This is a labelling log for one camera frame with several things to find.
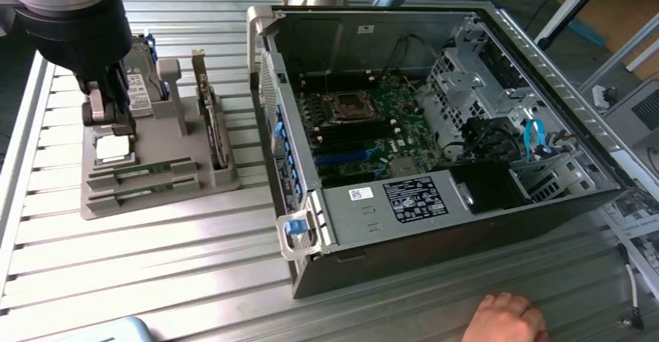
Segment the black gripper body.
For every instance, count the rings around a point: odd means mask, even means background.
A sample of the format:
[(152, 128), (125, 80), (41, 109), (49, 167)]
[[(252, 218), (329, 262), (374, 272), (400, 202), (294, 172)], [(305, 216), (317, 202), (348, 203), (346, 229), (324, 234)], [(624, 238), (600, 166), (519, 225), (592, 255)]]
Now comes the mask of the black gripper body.
[(42, 57), (85, 82), (106, 80), (132, 46), (121, 0), (64, 12), (17, 8), (16, 20)]

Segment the person's bare hand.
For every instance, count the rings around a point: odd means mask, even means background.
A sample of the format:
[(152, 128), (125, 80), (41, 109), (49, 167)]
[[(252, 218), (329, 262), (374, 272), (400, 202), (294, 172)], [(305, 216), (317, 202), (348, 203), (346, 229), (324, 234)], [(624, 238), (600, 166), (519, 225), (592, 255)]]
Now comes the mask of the person's bare hand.
[(548, 341), (544, 315), (527, 298), (511, 293), (487, 295), (472, 316), (461, 342)]

